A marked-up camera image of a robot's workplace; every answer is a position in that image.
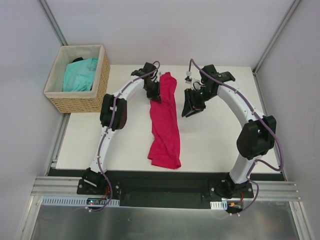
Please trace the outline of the wicker basket with liner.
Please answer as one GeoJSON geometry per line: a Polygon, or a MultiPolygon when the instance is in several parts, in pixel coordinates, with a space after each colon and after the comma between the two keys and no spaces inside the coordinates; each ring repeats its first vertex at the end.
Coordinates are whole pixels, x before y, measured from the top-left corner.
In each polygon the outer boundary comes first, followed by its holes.
{"type": "Polygon", "coordinates": [[[61,46],[51,68],[44,95],[60,113],[98,113],[106,94],[110,64],[103,45],[61,46]],[[73,60],[98,58],[93,85],[90,91],[63,91],[63,80],[67,65],[73,60]]]}

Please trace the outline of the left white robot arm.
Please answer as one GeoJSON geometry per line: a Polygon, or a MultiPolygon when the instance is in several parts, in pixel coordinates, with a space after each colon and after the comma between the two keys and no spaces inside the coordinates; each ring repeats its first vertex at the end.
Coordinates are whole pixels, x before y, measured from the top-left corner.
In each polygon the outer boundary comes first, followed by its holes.
{"type": "Polygon", "coordinates": [[[138,70],[134,70],[128,82],[114,94],[105,94],[102,100],[99,120],[101,124],[101,134],[95,156],[90,166],[82,175],[77,192],[84,194],[85,191],[96,195],[107,194],[111,189],[111,184],[106,179],[107,167],[104,164],[108,148],[116,134],[122,130],[127,122],[128,101],[140,89],[146,91],[147,99],[161,103],[160,81],[158,80],[158,70],[160,62],[146,62],[138,70]]]}

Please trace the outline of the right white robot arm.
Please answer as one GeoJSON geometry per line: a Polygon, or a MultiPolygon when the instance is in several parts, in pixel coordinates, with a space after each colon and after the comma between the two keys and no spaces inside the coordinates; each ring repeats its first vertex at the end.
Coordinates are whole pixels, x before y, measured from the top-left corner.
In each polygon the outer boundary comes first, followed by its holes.
{"type": "Polygon", "coordinates": [[[184,90],[182,117],[188,118],[204,111],[207,101],[219,97],[242,127],[236,141],[239,154],[235,164],[225,180],[214,188],[219,197],[231,199],[245,191],[258,159],[274,147],[273,134],[277,122],[273,116],[264,115],[243,98],[235,77],[229,71],[218,72],[211,64],[201,68],[199,73],[200,80],[192,78],[191,71],[186,73],[185,81],[190,84],[190,88],[184,90]]]}

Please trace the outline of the pink t shirt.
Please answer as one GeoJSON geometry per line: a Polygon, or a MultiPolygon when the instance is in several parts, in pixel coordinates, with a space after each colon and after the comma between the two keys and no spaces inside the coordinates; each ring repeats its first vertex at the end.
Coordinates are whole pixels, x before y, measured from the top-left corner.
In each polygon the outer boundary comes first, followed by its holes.
{"type": "Polygon", "coordinates": [[[153,166],[175,170],[181,167],[181,139],[175,99],[177,80],[170,72],[166,72],[160,77],[159,83],[161,103],[150,101],[149,114],[154,140],[147,158],[153,166]]]}

